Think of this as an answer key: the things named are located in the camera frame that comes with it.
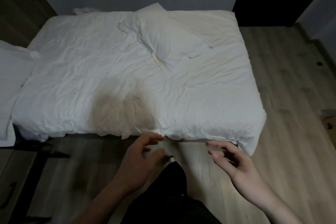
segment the mattress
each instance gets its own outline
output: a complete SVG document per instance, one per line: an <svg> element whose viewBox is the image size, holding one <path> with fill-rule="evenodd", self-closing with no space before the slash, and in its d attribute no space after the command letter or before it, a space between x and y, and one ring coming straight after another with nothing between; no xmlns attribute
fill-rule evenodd
<svg viewBox="0 0 336 224"><path fill-rule="evenodd" d="M28 49L42 57L12 111L42 140L66 133L235 142L253 154L266 114L234 13L172 11L214 48L174 73L117 23L129 12L51 18Z"/></svg>

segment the pillowcase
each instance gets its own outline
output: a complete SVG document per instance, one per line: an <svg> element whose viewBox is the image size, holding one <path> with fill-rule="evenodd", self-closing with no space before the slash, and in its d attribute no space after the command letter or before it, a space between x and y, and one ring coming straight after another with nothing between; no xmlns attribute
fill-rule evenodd
<svg viewBox="0 0 336 224"><path fill-rule="evenodd" d="M125 16L118 28L135 32L163 70L173 71L184 58L193 58L212 45L188 27L168 17L158 3Z"/></svg>
<svg viewBox="0 0 336 224"><path fill-rule="evenodd" d="M0 147L13 146L15 143L11 122L13 105L38 57L38 52L0 40Z"/></svg>

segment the forearm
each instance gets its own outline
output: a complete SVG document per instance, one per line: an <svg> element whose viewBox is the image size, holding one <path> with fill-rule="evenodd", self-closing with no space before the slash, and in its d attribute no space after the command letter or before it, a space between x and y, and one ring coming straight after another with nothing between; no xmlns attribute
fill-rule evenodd
<svg viewBox="0 0 336 224"><path fill-rule="evenodd" d="M116 181L111 181L91 202L88 209L72 224L105 224L115 208L127 195L127 191Z"/></svg>
<svg viewBox="0 0 336 224"><path fill-rule="evenodd" d="M272 224L303 224L290 207L277 195L260 208Z"/></svg>

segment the black pants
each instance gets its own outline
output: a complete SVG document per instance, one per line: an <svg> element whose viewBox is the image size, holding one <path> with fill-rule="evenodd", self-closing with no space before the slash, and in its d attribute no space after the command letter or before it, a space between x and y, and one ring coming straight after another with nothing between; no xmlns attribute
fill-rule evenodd
<svg viewBox="0 0 336 224"><path fill-rule="evenodd" d="M129 205L121 224L128 223L220 224L201 201L187 195L186 174L177 162Z"/></svg>

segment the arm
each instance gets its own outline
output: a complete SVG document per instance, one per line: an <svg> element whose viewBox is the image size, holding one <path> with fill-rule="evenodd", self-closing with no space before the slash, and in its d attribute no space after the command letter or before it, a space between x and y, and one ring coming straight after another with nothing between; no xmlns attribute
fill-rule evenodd
<svg viewBox="0 0 336 224"><path fill-rule="evenodd" d="M254 167L249 155L227 141L208 141L214 162L230 177L233 186L250 203L261 209L271 223L302 224L292 209L272 190Z"/></svg>
<svg viewBox="0 0 336 224"><path fill-rule="evenodd" d="M158 140L163 140L163 137L157 134L140 136L127 149L113 180L72 224L107 223L120 201L145 184L156 163L164 156L164 149L156 150L147 159L142 156L143 152L151 150L145 146L157 144Z"/></svg>

